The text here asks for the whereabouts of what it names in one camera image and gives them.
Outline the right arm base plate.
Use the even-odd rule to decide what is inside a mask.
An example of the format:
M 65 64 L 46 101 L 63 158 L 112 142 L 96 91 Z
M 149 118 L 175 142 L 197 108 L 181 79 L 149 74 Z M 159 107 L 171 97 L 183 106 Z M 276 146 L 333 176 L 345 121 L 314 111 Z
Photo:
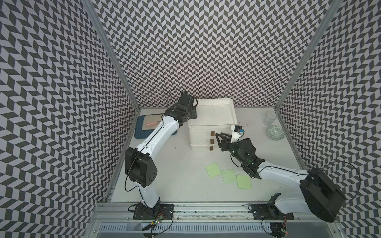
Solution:
M 250 204 L 248 209 L 253 214 L 254 220 L 294 220 L 293 213 L 282 213 L 275 205 Z

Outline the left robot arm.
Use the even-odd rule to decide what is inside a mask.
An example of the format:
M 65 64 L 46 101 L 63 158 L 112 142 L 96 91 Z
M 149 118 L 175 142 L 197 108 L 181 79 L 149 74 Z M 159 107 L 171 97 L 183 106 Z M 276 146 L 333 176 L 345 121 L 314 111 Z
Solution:
M 141 204 L 149 209 L 155 209 L 160 204 L 152 185 L 158 175 L 154 160 L 173 133 L 188 120 L 197 118 L 197 105 L 198 99 L 183 91 L 179 101 L 160 117 L 154 131 L 136 148 L 129 147 L 125 151 L 126 176 L 137 185 Z

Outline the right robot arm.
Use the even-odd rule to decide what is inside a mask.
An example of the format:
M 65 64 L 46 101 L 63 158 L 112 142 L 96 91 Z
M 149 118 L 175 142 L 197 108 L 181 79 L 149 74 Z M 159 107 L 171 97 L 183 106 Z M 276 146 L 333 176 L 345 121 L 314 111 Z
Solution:
M 283 214 L 312 213 L 317 218 L 335 221 L 345 195 L 340 187 L 322 169 L 296 170 L 275 165 L 259 158 L 249 138 L 240 139 L 240 133 L 232 135 L 217 133 L 216 140 L 221 151 L 228 151 L 243 171 L 252 179 L 266 179 L 284 184 L 299 191 L 302 196 L 272 197 L 274 206 Z

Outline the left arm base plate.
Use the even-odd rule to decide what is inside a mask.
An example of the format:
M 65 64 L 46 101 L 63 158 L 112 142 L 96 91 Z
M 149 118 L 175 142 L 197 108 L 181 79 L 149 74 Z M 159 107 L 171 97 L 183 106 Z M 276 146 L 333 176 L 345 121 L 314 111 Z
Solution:
M 154 208 L 149 208 L 138 203 L 134 210 L 133 219 L 134 220 L 143 220 L 143 221 L 153 221 L 159 216 L 163 216 L 163 220 L 172 220 L 174 213 L 174 204 L 159 204 Z

